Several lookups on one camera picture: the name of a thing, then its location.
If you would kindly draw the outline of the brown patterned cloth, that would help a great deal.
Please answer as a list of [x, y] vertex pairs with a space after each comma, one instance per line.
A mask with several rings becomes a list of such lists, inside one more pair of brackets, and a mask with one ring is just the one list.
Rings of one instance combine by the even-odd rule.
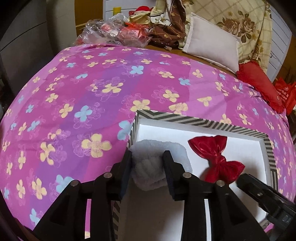
[[151, 43], [158, 47], [177, 48], [186, 36], [186, 12], [182, 1], [156, 1], [150, 13]]

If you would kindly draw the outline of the clear plastic bag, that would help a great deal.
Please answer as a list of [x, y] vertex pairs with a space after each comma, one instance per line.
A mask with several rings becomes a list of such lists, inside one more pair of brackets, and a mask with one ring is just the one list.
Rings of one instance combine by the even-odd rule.
[[89, 20], [74, 45], [114, 44], [144, 48], [151, 41], [149, 26], [132, 23], [122, 14], [107, 20]]

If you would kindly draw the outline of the red shopping bag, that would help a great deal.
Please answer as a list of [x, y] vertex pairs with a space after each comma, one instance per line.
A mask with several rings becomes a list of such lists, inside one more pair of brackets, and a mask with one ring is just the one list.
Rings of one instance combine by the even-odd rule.
[[295, 82], [287, 84], [282, 77], [275, 81], [274, 87], [276, 88], [279, 96], [281, 97], [282, 104], [284, 105], [287, 115], [290, 115], [295, 107]]

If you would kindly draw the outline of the striped zigzag tray box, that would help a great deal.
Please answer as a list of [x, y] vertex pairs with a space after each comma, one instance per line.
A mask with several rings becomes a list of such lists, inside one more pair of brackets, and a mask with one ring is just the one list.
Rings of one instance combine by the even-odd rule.
[[[268, 135], [249, 128], [190, 116], [139, 110], [127, 131], [128, 144], [156, 140], [181, 144], [187, 152], [189, 171], [204, 178], [209, 163], [193, 152], [188, 140], [199, 136], [226, 136], [223, 156], [244, 164], [244, 172], [277, 189], [275, 158]], [[133, 180], [114, 212], [116, 240], [180, 240], [184, 201], [174, 201], [167, 186], [142, 191]]]

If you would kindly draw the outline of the light blue fluffy scrunchie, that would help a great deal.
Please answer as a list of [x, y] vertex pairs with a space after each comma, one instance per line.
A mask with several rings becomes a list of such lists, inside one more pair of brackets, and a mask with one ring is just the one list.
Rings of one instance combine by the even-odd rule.
[[170, 151], [174, 162], [182, 164], [186, 172], [192, 172], [192, 166], [185, 147], [179, 143], [142, 140], [132, 145], [132, 178], [142, 191], [150, 191], [168, 185], [163, 168], [163, 153]]

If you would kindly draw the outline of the floral beige quilt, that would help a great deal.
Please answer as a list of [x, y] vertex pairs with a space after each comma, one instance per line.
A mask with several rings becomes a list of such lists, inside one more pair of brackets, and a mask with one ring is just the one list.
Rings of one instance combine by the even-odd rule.
[[186, 12], [186, 36], [179, 43], [183, 49], [194, 13], [237, 37], [239, 63], [255, 61], [266, 72], [272, 41], [270, 5], [266, 1], [182, 1]]

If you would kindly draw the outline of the red satin bow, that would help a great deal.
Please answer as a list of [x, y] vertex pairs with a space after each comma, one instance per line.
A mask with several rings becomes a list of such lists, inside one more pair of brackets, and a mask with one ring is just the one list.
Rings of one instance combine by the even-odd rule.
[[204, 181], [215, 183], [219, 180], [229, 185], [236, 181], [243, 172], [245, 165], [239, 161], [227, 161], [222, 155], [226, 148], [226, 136], [194, 137], [188, 140], [191, 149], [201, 158], [209, 162]]

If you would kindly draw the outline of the grey refrigerator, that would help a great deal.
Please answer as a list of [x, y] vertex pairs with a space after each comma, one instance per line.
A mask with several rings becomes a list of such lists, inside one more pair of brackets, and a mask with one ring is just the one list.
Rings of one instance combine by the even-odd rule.
[[1, 39], [1, 64], [14, 95], [53, 59], [46, 1], [30, 1]]

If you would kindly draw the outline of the white small pillow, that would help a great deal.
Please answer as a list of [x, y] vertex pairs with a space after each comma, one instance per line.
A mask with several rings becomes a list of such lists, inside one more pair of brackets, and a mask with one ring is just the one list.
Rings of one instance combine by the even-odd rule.
[[239, 70], [238, 47], [234, 35], [191, 13], [183, 52], [236, 73]]

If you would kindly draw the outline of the red cushion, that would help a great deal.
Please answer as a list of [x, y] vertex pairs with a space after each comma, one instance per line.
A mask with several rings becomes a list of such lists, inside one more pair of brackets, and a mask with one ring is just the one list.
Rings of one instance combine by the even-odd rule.
[[253, 86], [274, 111], [277, 113], [284, 112], [285, 107], [282, 104], [281, 97], [257, 62], [249, 61], [239, 64], [236, 76], [239, 80]]

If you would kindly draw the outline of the pink floral bed sheet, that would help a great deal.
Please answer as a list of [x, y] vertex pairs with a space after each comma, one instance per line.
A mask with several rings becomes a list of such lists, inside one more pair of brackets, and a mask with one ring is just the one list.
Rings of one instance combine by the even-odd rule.
[[295, 197], [295, 150], [284, 113], [215, 67], [159, 51], [76, 46], [21, 89], [1, 121], [1, 192], [33, 229], [73, 179], [119, 162], [139, 109], [193, 116], [266, 133], [281, 194]]

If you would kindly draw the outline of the santa plush toy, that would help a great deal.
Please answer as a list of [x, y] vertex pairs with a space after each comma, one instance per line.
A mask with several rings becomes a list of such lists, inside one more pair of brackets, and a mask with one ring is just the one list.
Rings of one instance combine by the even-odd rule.
[[150, 20], [152, 8], [148, 6], [139, 6], [136, 10], [128, 12], [128, 19], [130, 23], [136, 23], [140, 25], [148, 25]]

